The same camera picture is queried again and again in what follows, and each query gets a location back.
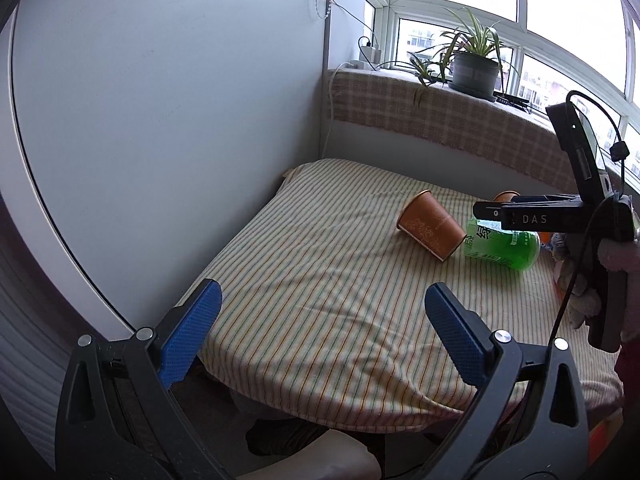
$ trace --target black cable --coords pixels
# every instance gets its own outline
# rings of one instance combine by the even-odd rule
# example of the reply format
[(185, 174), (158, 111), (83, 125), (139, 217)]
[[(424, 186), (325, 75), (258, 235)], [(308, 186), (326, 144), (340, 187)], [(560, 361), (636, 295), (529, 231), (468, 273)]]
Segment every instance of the black cable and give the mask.
[[(569, 280), (568, 286), (566, 288), (566, 292), (564, 293), (564, 298), (562, 298), (562, 303), (560, 304), (560, 310), (558, 310), (558, 315), (556, 316), (556, 320), (554, 322), (554, 326), (551, 329), (551, 335), (549, 336), (549, 341), (547, 343), (548, 348), (551, 348), (551, 345), (556, 340), (556, 336), (558, 335), (558, 330), (560, 330), (560, 323), (562, 322), (562, 318), (564, 317), (564, 313), (566, 312), (567, 306), (569, 305), (569, 299), (571, 298), (571, 294), (574, 291), (575, 282), (577, 281), (578, 276), (580, 275), (580, 265), (582, 264), (582, 261), (584, 260), (584, 255), (585, 255), (585, 253), (587, 251), (587, 247), (589, 246), (589, 240), (590, 240), (589, 234), (590, 234), (591, 228), (593, 227), (593, 222), (594, 222), (596, 216), (598, 215), (598, 213), (600, 212), (600, 210), (604, 207), (604, 205), (609, 200), (616, 200), (617, 196), (618, 196), (618, 194), (616, 193), (616, 194), (614, 194), (612, 196), (607, 197), (602, 202), (600, 202), (600, 204), (598, 204), (597, 208), (595, 209), (595, 211), (591, 215), (591, 218), (589, 218), (589, 223), (587, 224), (587, 228), (584, 231), (584, 240), (582, 242), (582, 246), (580, 247), (580, 251), (578, 253), (578, 258), (577, 258), (577, 260), (575, 260), (574, 273), (571, 276), (571, 280)], [(507, 418), (505, 418), (498, 425), (498, 427), (495, 430), (495, 433), (499, 433), (500, 430), (502, 428), (504, 428), (506, 424), (508, 424), (508, 422), (518, 412), (518, 410), (520, 409), (520, 407), (521, 407), (523, 402), (524, 402), (524, 400), (521, 400), (516, 405), (516, 407), (507, 416)]]
[(339, 4), (338, 2), (336, 2), (335, 0), (331, 0), (332, 3), (338, 7), (340, 7), (344, 12), (346, 12), (348, 15), (350, 15), (354, 20), (357, 20), (358, 22), (362, 23), (365, 27), (367, 27), (370, 31), (371, 31), (371, 35), (373, 36), (373, 40), (376, 42), (376, 45), (378, 46), (378, 48), (380, 48), (380, 42), (378, 41), (378, 38), (376, 38), (376, 33), (373, 31), (373, 29), (371, 27), (369, 27), (369, 25), (367, 25), (365, 22), (363, 22), (360, 18), (356, 18), (353, 14), (351, 14), (347, 9), (345, 9), (343, 6), (341, 6), (341, 4)]
[[(609, 120), (609, 122), (612, 124), (613, 129), (616, 132), (616, 137), (618, 138), (618, 142), (622, 142), (622, 136), (620, 135), (620, 130), (618, 129), (618, 125), (614, 122), (614, 120), (611, 118), (611, 116), (609, 115), (609, 113), (602, 107), (602, 105), (597, 102), (595, 99), (589, 97), (586, 94), (583, 94), (582, 92), (578, 91), (578, 90), (571, 90), (567, 95), (566, 95), (566, 102), (567, 104), (572, 104), (573, 106), (575, 106), (572, 101), (571, 98), (574, 96), (580, 96), (583, 99), (587, 99), (588, 102), (596, 105), (600, 111), (606, 115), (607, 119)], [(622, 160), (620, 160), (620, 193), (624, 194), (625, 193), (625, 159), (623, 158)]]
[(425, 463), (422, 462), (421, 464), (418, 465), (414, 465), (411, 469), (407, 469), (405, 472), (403, 473), (398, 473), (397, 475), (391, 475), (391, 476), (385, 476), (383, 478), (383, 480), (391, 480), (392, 478), (400, 478), (401, 476), (404, 476), (406, 474), (409, 474), (411, 471), (415, 471), (416, 469), (418, 469), (419, 467), (422, 467)]
[(369, 25), (367, 25), (365, 22), (363, 22), (360, 18), (356, 18), (353, 14), (351, 14), (347, 9), (345, 9), (343, 6), (341, 6), (341, 4), (339, 4), (339, 3), (338, 3), (338, 2), (336, 2), (335, 0), (332, 0), (332, 2), (334, 3), (334, 5), (336, 5), (336, 6), (340, 7), (344, 12), (346, 12), (348, 15), (350, 15), (354, 20), (359, 21), (359, 22), (360, 22), (360, 23), (362, 23), (365, 27), (367, 27), (367, 28), (371, 31), (371, 34), (372, 34), (372, 36), (373, 36), (373, 40), (376, 42), (376, 45), (377, 45), (378, 47), (380, 47), (380, 43), (378, 42), (378, 38), (376, 37), (376, 33), (375, 33), (375, 32), (373, 32), (373, 29), (372, 29), (371, 27), (369, 27)]
[(408, 68), (400, 68), (399, 66), (391, 66), (386, 70), (396, 70), (397, 72), (404, 72), (405, 74), (417, 75), (415, 70), (409, 70)]
[(360, 36), (360, 38), (358, 39), (358, 48), (360, 49), (360, 53), (364, 56), (364, 59), (367, 60), (367, 63), (369, 63), (369, 66), (372, 68), (373, 72), (377, 72), (378, 69), (373, 66), (373, 63), (370, 62), (369, 58), (367, 57), (367, 54), (365, 54), (364, 50), (362, 49), (362, 45), (360, 44), (360, 41), (363, 39), (369, 41), (369, 38), (367, 38), (366, 36)]
[(414, 70), (414, 72), (415, 72), (415, 68), (414, 68), (414, 66), (413, 66), (411, 63), (407, 63), (406, 61), (398, 61), (397, 59), (396, 59), (395, 61), (385, 61), (385, 62), (382, 62), (382, 63), (380, 63), (379, 65), (377, 65), (377, 66), (376, 66), (376, 68), (380, 68), (380, 67), (382, 67), (383, 65), (387, 65), (387, 64), (389, 64), (389, 63), (396, 63), (396, 64), (398, 64), (398, 65), (402, 65), (402, 64), (404, 64), (404, 67), (405, 67), (405, 68), (412, 68), (412, 69)]
[(589, 246), (589, 240), (590, 240), (589, 234), (590, 234), (591, 228), (593, 227), (593, 222), (596, 216), (598, 216), (598, 213), (600, 212), (600, 210), (604, 207), (604, 205), (607, 204), (609, 201), (614, 200), (617, 196), (618, 194), (616, 193), (612, 196), (606, 197), (606, 199), (604, 199), (602, 202), (598, 204), (597, 208), (595, 209), (595, 211), (591, 215), (591, 218), (589, 219), (589, 223), (587, 224), (587, 229), (584, 232), (584, 240), (582, 242), (582, 246), (580, 247), (580, 252), (578, 253), (578, 258), (577, 260), (574, 261), (575, 263), (574, 273), (571, 275), (571, 280), (569, 280), (569, 285), (566, 288), (566, 292), (564, 293), (564, 298), (562, 298), (562, 303), (560, 304), (560, 310), (558, 311), (558, 315), (556, 316), (556, 322), (554, 323), (554, 327), (551, 329), (551, 335), (549, 336), (549, 343), (548, 343), (549, 347), (551, 347), (551, 345), (554, 343), (556, 339), (556, 336), (558, 335), (558, 330), (560, 329), (560, 323), (562, 321), (562, 317), (564, 316), (566, 308), (569, 304), (569, 299), (571, 298), (571, 293), (574, 290), (575, 282), (578, 279), (578, 275), (580, 275), (580, 265), (582, 264), (582, 260), (584, 259), (584, 253), (587, 251), (587, 247)]

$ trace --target striped bedsheet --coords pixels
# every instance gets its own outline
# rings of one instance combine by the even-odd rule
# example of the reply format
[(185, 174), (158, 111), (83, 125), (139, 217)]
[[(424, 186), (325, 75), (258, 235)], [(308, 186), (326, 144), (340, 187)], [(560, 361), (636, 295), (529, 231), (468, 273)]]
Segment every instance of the striped bedsheet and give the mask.
[[(475, 393), (424, 313), (431, 283), (447, 283), (492, 330), (545, 344), (559, 306), (550, 255), (524, 273), (462, 250), (440, 263), (396, 230), (423, 189), (466, 225), (475, 199), (450, 189), (346, 160), (293, 170), (185, 295), (204, 278), (222, 286), (222, 312), (200, 351), (207, 370), (244, 396), (332, 428), (417, 431), (458, 416)], [(617, 403), (616, 357), (592, 349), (584, 329), (565, 323), (560, 335), (588, 408)]]

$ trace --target window blind cord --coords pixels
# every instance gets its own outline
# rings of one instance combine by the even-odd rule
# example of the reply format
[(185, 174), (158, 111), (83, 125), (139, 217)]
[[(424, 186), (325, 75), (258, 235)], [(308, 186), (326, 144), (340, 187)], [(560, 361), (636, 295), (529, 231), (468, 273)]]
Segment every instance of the window blind cord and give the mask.
[(341, 68), (345, 68), (347, 66), (351, 66), (351, 63), (344, 62), (341, 63), (340, 65), (338, 65), (338, 67), (335, 69), (335, 72), (331, 74), (331, 77), (329, 78), (329, 114), (330, 114), (330, 122), (329, 122), (329, 130), (326, 133), (326, 139), (324, 140), (324, 148), (322, 148), (322, 153), (320, 158), (324, 158), (324, 154), (326, 153), (326, 148), (329, 145), (329, 138), (331, 137), (331, 132), (334, 129), (334, 93), (333, 93), (333, 88), (334, 88), (334, 80), (335, 77), (338, 75), (338, 72), (340, 72)]

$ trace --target paper cup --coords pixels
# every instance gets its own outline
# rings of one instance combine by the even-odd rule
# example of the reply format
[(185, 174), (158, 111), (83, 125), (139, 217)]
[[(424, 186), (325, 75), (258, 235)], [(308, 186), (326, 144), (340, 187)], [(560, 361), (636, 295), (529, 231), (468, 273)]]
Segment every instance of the paper cup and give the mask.
[(466, 237), (465, 230), (432, 195), (418, 193), (402, 211), (397, 228), (407, 233), (441, 262), (449, 258)]
[(503, 191), (494, 198), (494, 202), (511, 202), (514, 196), (520, 196), (517, 191)]

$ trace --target plaid cushion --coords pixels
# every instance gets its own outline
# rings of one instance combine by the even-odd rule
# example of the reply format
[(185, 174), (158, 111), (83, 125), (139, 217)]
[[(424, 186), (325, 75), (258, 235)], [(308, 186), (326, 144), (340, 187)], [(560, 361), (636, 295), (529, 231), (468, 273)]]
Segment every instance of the plaid cushion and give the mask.
[(556, 134), (516, 108), (447, 86), (424, 88), (380, 72), (340, 70), (332, 87), (338, 121), (421, 137), (481, 156), (561, 192), (577, 192)]

